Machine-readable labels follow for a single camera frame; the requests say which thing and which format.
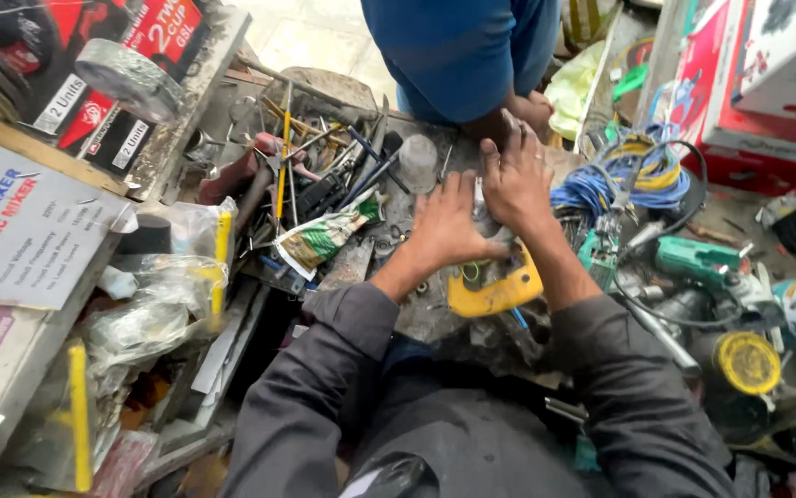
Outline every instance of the dark gray sleeve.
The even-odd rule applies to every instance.
[[[237,419],[231,496],[335,496],[337,413],[348,385],[378,375],[398,305],[369,283],[315,294],[318,323],[272,361]]]
[[[552,317],[555,360],[619,496],[733,496],[729,452],[664,346],[607,296]]]

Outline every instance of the dark jacket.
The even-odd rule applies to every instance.
[[[251,386],[221,496],[337,496],[337,416],[357,379],[380,376],[398,306],[369,283],[315,295],[318,320]],[[589,413],[585,432],[618,496],[733,496],[729,455],[661,344],[606,296],[552,317],[557,366]],[[383,379],[355,452],[357,477],[389,456],[425,460],[434,491],[470,498],[588,496],[554,434],[497,392]]]

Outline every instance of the tube of adhesive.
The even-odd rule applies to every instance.
[[[336,213],[325,214],[284,232],[275,239],[275,249],[284,261],[306,280],[315,277],[315,267],[335,256],[348,237],[367,222],[383,221],[383,200],[376,186],[362,192]]]

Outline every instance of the hand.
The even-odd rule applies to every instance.
[[[416,198],[413,233],[407,244],[432,271],[508,255],[503,244],[483,238],[471,221],[476,176],[474,169],[462,175],[451,172],[428,198]]]
[[[471,221],[476,176],[475,170],[451,172],[428,198],[416,198],[410,239],[371,284],[398,302],[442,267],[508,255],[503,244],[483,238]]]
[[[530,95],[527,96],[527,100],[533,104],[533,113],[529,119],[530,126],[533,128],[533,131],[536,132],[539,140],[546,141],[548,130],[551,129],[548,120],[551,119],[554,114],[554,104],[552,104],[551,100],[548,100],[548,97],[536,90],[530,92]]]
[[[508,127],[503,153],[489,138],[481,141],[483,198],[497,221],[524,238],[539,224],[554,220],[550,202],[554,170],[542,166],[545,146],[530,125],[505,109],[502,118]]]

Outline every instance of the yellow power tool housing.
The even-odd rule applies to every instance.
[[[459,316],[474,318],[507,311],[542,293],[542,279],[527,247],[521,243],[521,266],[480,290],[470,290],[460,267],[448,270],[448,306]]]

